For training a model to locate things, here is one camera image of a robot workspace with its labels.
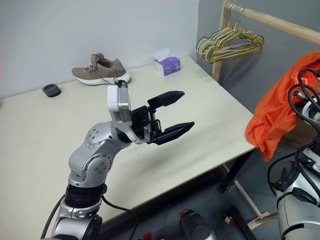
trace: clothes rack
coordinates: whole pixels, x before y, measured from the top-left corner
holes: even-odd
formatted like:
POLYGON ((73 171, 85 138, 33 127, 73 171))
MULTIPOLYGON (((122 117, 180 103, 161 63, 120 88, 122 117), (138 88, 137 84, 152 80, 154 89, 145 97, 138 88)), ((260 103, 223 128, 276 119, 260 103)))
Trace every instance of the clothes rack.
MULTIPOLYGON (((228 19, 226 18, 224 11, 225 5, 228 3, 232 3, 232 0, 223 0, 222 2, 219 29, 225 28, 228 24, 228 19)), ((310 43, 320 45, 320 32, 313 31, 309 28, 249 8, 244 9, 242 16, 272 28, 287 32, 310 43)), ((215 62, 212 66, 212 77, 217 82, 219 81, 220 69, 221 61, 215 62)))

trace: floor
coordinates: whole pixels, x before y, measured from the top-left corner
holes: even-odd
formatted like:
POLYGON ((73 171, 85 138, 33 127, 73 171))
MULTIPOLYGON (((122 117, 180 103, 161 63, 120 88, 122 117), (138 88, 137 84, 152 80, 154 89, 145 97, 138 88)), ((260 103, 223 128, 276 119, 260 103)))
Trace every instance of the floor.
MULTIPOLYGON (((238 181, 261 212, 275 213, 277 211, 276 199, 267 183, 268 166, 275 159, 292 151, 292 148, 280 145, 274 158, 266 163, 263 161, 261 154, 255 150, 239 172, 238 181)), ((212 226, 218 240, 243 240, 244 238, 239 230, 224 221, 225 210, 232 205, 238 208, 247 222, 256 217, 254 211, 234 185, 227 192, 221 194, 218 192, 218 185, 215 184, 198 191, 178 204, 169 205, 160 214, 140 224, 133 239, 141 238, 142 235, 152 232, 153 240, 185 240, 186 238, 180 227, 179 213, 184 209, 192 209, 201 214, 207 223, 212 226)), ((111 239, 128 240, 131 231, 130 229, 111 239)), ((253 230, 253 233, 258 240, 280 239, 278 220, 270 220, 260 225, 253 230)))

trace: shoelace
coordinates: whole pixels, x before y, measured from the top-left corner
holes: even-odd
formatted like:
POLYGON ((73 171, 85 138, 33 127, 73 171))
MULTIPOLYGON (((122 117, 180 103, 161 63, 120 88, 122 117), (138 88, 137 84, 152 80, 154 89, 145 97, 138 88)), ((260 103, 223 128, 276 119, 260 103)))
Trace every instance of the shoelace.
POLYGON ((98 62, 100 61, 100 56, 98 56, 97 54, 92 54, 91 55, 91 64, 90 66, 86 67, 85 70, 88 70, 89 73, 94 73, 95 75, 97 75, 102 81, 104 81, 106 84, 111 84, 111 85, 116 85, 117 84, 117 78, 114 77, 112 81, 108 81, 108 80, 105 80, 102 76, 100 76, 96 70, 98 68, 98 62))

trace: gray wall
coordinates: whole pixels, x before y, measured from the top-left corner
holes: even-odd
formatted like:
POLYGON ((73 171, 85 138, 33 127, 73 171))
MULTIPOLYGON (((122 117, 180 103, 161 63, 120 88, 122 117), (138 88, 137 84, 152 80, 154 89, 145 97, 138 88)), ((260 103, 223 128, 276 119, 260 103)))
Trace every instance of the gray wall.
MULTIPOLYGON (((235 2, 320 32, 319 0, 236 0, 235 2)), ((219 28, 221 6, 222 0, 199 1, 197 39, 209 36, 219 28)), ((320 47, 255 21, 246 18, 242 18, 242 21, 246 30, 263 35, 265 44, 262 53, 223 60, 220 83, 240 103, 254 112, 254 106, 259 99, 300 56, 319 50, 320 47)), ((197 61, 211 74, 212 65, 203 59, 198 58, 197 61)), ((280 144, 268 164, 263 162, 262 155, 256 150, 241 170, 238 180, 248 192, 272 196, 266 178, 268 166, 275 159, 293 150, 280 144)))
POLYGON ((97 52, 126 68, 195 57, 197 25, 198 0, 0 0, 0 98, 72 81, 97 52))

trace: white wall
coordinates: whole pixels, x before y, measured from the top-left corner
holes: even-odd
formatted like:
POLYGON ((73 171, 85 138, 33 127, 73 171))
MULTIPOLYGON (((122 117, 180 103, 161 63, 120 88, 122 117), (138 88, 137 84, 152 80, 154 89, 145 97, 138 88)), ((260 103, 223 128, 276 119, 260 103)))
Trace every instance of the white wall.
POLYGON ((195 57, 198 0, 0 0, 0 98, 74 80, 102 52, 126 68, 195 57))

